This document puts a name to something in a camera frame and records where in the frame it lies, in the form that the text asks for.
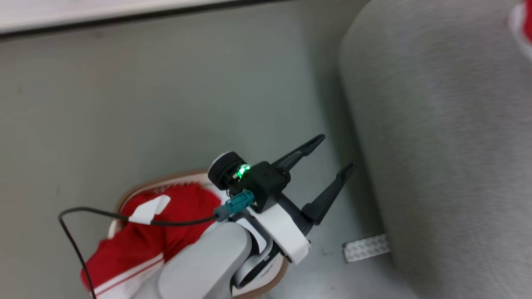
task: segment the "gray seat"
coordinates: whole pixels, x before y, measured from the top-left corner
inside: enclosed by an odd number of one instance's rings
[[[532,64],[516,1],[373,0],[340,58],[398,268],[421,298],[532,298]]]

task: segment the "gray floor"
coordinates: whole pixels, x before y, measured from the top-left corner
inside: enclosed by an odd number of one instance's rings
[[[234,150],[273,160],[328,136],[293,170],[302,206],[360,158],[336,68],[364,0],[307,0],[3,41],[0,44],[0,289],[85,298],[56,216],[112,209],[130,186],[206,168]],[[68,218],[85,257],[108,219]],[[414,298],[387,255],[345,264],[342,243],[382,233],[355,174],[297,267],[263,298]]]

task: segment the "red object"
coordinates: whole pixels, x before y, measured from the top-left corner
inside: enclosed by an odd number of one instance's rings
[[[532,0],[527,0],[527,19],[525,21],[525,35],[532,42]]]
[[[154,190],[142,192],[125,204],[121,214],[130,216],[137,206],[162,194],[170,197],[170,203],[161,214],[155,215],[154,220],[180,222],[207,218],[220,205],[220,200],[210,191],[199,184],[191,184],[172,186],[157,193]],[[183,227],[126,223],[112,239],[101,241],[96,253],[86,263],[98,298],[113,297],[104,293],[112,293],[109,291],[117,286],[128,292],[136,291],[138,287],[135,289],[131,285],[140,286],[163,262],[195,243],[213,222]],[[89,290],[83,270],[81,280]]]

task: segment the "teal connector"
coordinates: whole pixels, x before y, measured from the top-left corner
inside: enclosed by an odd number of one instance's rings
[[[214,214],[218,215],[216,221],[223,221],[231,214],[244,211],[255,200],[255,195],[249,190],[244,190],[226,201],[222,206],[219,206],[214,210]]]

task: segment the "black cable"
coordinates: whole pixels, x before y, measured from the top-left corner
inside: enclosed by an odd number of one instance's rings
[[[87,270],[87,265],[85,265],[85,260],[83,260],[83,256],[81,256],[81,252],[79,251],[78,245],[76,245],[76,242],[72,238],[72,235],[68,231],[67,226],[65,225],[65,222],[63,221],[63,216],[66,214],[74,213],[74,212],[90,212],[102,216],[107,216],[111,218],[116,218],[120,220],[128,220],[129,216],[124,216],[118,213],[111,213],[107,211],[102,211],[95,209],[93,207],[86,207],[86,206],[80,206],[80,207],[73,207],[71,209],[64,210],[63,212],[59,213],[59,216],[57,216],[57,219],[59,220],[59,224],[63,228],[68,240],[70,241],[70,244],[72,244],[72,247],[74,247],[74,250],[78,256],[79,261],[81,262],[81,266],[83,267],[83,271],[85,272],[85,275],[87,276],[87,282],[89,283],[90,293],[92,294],[93,299],[96,298],[96,293],[94,292],[93,282],[90,279],[89,271]],[[215,220],[218,217],[217,214],[214,214],[213,216],[199,219],[199,220],[193,220],[193,221],[185,221],[185,222],[166,222],[166,221],[155,221],[152,220],[149,225],[155,225],[155,226],[189,226],[189,225],[196,225],[200,223],[209,222],[211,220]]]

